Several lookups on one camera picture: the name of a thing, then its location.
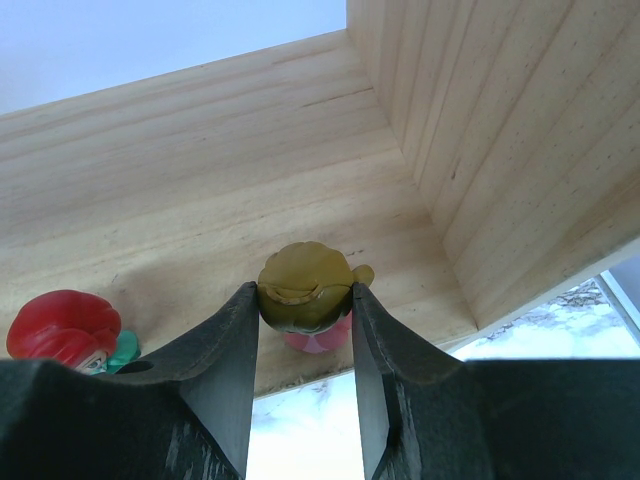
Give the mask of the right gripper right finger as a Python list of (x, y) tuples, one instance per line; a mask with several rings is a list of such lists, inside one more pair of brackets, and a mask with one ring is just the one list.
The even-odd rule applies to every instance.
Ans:
[(369, 479), (635, 479), (633, 359), (462, 362), (352, 290)]

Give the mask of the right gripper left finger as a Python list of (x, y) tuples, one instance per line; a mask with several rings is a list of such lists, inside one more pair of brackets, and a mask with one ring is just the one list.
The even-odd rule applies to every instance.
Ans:
[(113, 374), (1, 364), (5, 479), (242, 479), (259, 336), (257, 287)]

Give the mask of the olive cupcake bear toy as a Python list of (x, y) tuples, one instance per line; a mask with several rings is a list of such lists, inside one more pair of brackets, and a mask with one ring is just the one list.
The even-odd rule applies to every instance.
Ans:
[(291, 348), (322, 354), (341, 348), (352, 328), (352, 288), (370, 286), (371, 266), (352, 268), (340, 251), (315, 241), (272, 254), (258, 276), (262, 319)]

